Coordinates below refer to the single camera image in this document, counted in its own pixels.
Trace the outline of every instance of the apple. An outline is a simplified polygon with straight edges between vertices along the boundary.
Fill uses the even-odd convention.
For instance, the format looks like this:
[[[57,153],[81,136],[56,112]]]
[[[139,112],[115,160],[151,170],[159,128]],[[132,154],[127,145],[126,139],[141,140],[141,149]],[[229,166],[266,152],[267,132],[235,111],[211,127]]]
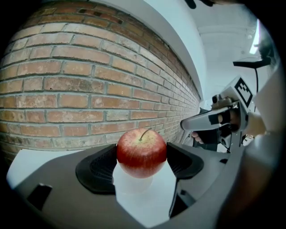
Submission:
[[[157,173],[167,159],[167,146],[160,134],[150,129],[124,133],[117,143],[117,160],[121,168],[135,178]]]

